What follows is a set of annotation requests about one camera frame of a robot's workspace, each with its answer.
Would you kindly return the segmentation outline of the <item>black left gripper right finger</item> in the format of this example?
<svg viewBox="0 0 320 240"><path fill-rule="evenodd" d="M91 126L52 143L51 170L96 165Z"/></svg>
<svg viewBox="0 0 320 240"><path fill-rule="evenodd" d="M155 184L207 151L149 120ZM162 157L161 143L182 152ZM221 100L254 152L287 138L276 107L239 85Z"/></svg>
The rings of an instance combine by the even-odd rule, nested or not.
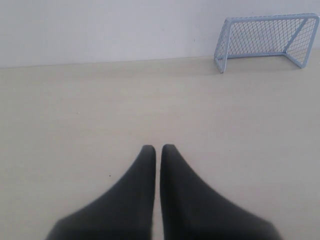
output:
<svg viewBox="0 0 320 240"><path fill-rule="evenodd" d="M173 144L162 148L160 201L166 240L280 240L275 226L220 195Z"/></svg>

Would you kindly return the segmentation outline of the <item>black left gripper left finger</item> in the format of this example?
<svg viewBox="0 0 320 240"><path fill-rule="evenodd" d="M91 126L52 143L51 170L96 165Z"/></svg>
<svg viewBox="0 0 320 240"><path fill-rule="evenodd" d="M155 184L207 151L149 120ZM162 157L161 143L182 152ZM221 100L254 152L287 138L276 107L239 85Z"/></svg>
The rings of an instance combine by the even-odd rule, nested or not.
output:
<svg viewBox="0 0 320 240"><path fill-rule="evenodd" d="M156 151L144 145L107 192L60 219L48 240L150 240L156 184Z"/></svg>

